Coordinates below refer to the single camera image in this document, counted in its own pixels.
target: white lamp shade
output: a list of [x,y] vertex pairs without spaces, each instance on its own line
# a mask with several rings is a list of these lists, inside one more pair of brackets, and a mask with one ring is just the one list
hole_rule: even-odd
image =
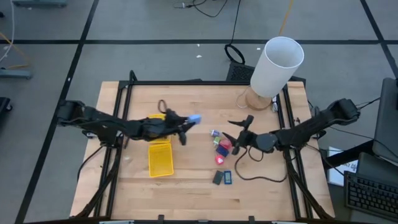
[[254,69],[251,88],[262,97],[276,96],[303,60],[304,51],[299,43],[288,37],[272,38]]

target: table frame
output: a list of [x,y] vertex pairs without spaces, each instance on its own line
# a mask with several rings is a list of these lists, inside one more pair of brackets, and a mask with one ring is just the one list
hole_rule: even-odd
[[[121,98],[122,98],[122,93],[125,89],[127,89],[127,94],[126,94],[126,99],[124,102],[124,108],[123,108],[123,115],[122,119],[127,118],[127,114],[129,111],[129,104],[130,104],[130,99],[132,95],[132,88],[134,85],[250,85],[249,82],[236,82],[236,81],[202,81],[202,80],[189,80],[189,81],[138,81],[134,72],[130,71],[130,79],[128,81],[119,81],[118,85],[118,92],[116,94],[116,99],[115,99],[115,106],[113,110],[113,116],[117,116],[120,110],[121,106]],[[289,91],[287,85],[283,88],[283,93],[284,93],[284,100],[286,104],[286,109],[287,109],[287,116],[289,119],[289,125],[290,127],[294,126],[294,119],[293,119],[293,112],[292,112],[292,107],[290,104],[290,96],[289,96]],[[285,128],[285,121],[284,121],[284,115],[282,111],[282,105],[280,102],[280,96],[277,95],[277,106],[279,108],[277,114],[278,114],[278,120],[279,120],[279,125],[280,128]],[[119,137],[118,141],[120,143],[123,142],[123,137]],[[122,153],[122,144],[119,144],[120,146],[116,148],[116,155],[113,163],[113,167],[109,172],[109,164],[111,162],[111,152],[113,149],[107,148],[106,149],[106,154],[104,157],[104,162],[103,162],[103,169],[100,177],[100,185],[102,183],[108,182],[105,187],[103,187],[102,192],[99,192],[100,189],[95,193],[98,196],[99,195],[99,200],[97,201],[95,207],[94,207],[94,213],[93,217],[76,217],[76,218],[71,218],[68,220],[54,220],[54,221],[48,221],[48,222],[41,222],[41,223],[46,223],[46,224],[53,224],[53,223],[98,223],[99,221],[110,221],[111,220],[111,215],[112,215],[112,209],[113,209],[113,202],[114,202],[114,196],[116,193],[116,184],[117,184],[117,179],[118,179],[118,170],[119,170],[119,163],[121,159],[121,153]],[[295,157],[296,157],[296,163],[297,163],[297,170],[300,176],[300,180],[303,182],[305,186],[307,186],[306,180],[305,180],[305,172],[303,168],[303,162],[302,158],[300,155],[300,151],[297,149],[294,150]],[[286,165],[288,162],[291,162],[291,155],[289,153],[286,154],[285,157],[285,163]],[[110,173],[113,172],[113,177],[111,178],[111,181],[109,180]],[[290,193],[292,196],[292,203],[293,203],[293,208],[294,208],[294,214],[296,220],[303,220],[306,221],[307,223],[322,223],[320,219],[313,219],[313,214],[312,214],[312,209],[311,206],[308,202],[308,200],[304,197],[304,205],[305,205],[305,211],[307,214],[307,217],[302,217],[300,214],[300,205],[299,205],[299,198],[297,197],[297,189],[296,189],[296,183],[293,181],[291,176],[289,177],[289,185],[290,185]],[[101,204],[102,204],[102,194],[105,191],[106,187],[110,184],[109,188],[109,197],[108,201],[106,204],[106,213],[105,216],[100,216],[100,210],[101,210]],[[158,224],[163,224],[165,222],[167,223],[187,223],[187,222],[192,222],[193,220],[164,220],[164,215],[159,214],[158,220],[134,220],[134,223],[158,223]],[[198,220],[198,223],[231,223],[231,221],[211,221],[211,220]],[[248,217],[248,221],[232,221],[233,223],[247,223],[249,222],[250,224],[252,223],[271,223],[271,222],[257,222],[255,221],[253,216]]]

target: blue sponge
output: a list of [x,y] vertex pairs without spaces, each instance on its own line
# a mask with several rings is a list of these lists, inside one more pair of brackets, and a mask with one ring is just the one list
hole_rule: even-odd
[[200,124],[201,121],[201,115],[200,114],[194,114],[188,117],[188,123],[195,123],[195,124]]

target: white lamp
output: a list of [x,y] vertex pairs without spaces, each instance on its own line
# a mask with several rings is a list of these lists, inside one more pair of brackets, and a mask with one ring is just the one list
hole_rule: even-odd
[[304,60],[300,44],[288,37],[269,40],[250,79],[246,104],[254,110],[267,108]]

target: blue object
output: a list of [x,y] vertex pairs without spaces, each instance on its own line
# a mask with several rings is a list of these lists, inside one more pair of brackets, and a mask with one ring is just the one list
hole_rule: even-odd
[[224,184],[232,184],[232,173],[230,170],[224,171]]
[[228,156],[228,154],[229,154],[229,151],[220,145],[217,147],[216,152],[218,152],[220,155],[222,155],[224,157]]
[[188,123],[195,123],[195,124],[200,124],[201,121],[201,115],[200,114],[194,114],[188,117]]
[[211,133],[211,136],[213,136],[213,137],[218,137],[218,136],[220,136],[220,132],[217,131],[217,130],[211,130],[210,133]]

